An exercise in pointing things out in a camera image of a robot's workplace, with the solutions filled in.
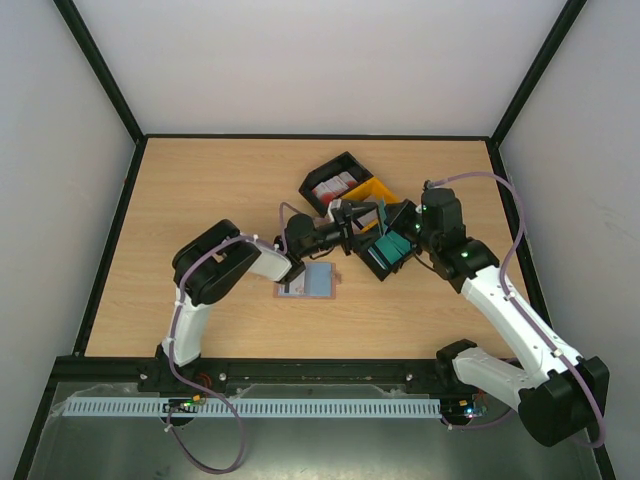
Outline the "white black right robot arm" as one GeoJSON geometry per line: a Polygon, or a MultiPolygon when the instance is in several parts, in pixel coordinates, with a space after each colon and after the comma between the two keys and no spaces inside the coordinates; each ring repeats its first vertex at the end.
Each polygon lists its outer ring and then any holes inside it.
{"type": "Polygon", "coordinates": [[[427,188],[420,204],[405,200],[384,211],[385,227],[427,252],[435,272],[489,320],[518,360],[511,364],[458,341],[439,353],[436,379],[443,389],[483,390],[516,412],[543,446],[604,425],[608,368],[561,339],[509,281],[504,263],[467,235],[453,190],[427,188]]]}

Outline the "teal card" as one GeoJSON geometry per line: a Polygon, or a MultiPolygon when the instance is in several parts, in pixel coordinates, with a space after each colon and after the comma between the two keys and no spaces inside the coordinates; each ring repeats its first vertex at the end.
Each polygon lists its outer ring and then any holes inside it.
{"type": "Polygon", "coordinates": [[[377,204],[378,229],[381,236],[387,234],[388,226],[386,225],[386,203],[384,199],[380,199],[377,204]]]}

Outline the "white magnetic stripe card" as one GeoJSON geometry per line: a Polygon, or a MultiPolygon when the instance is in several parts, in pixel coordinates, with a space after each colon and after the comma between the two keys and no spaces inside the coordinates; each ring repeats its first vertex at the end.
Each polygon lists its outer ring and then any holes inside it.
{"type": "Polygon", "coordinates": [[[305,277],[300,275],[291,282],[281,285],[278,294],[280,296],[304,297],[306,295],[305,277]]]}

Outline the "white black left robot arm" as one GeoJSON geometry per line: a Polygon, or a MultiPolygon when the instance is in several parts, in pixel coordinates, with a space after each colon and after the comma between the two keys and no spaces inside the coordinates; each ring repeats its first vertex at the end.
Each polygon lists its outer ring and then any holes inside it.
{"type": "Polygon", "coordinates": [[[202,337],[216,303],[247,274],[274,285],[283,299],[332,299],[338,283],[335,267],[324,257],[339,249],[361,253],[382,232],[380,206],[374,201],[333,200],[322,218],[279,206],[281,232],[273,241],[242,232],[224,219],[182,247],[172,260],[175,302],[166,337],[157,348],[149,384],[158,390],[210,389],[199,372],[202,337]]]}

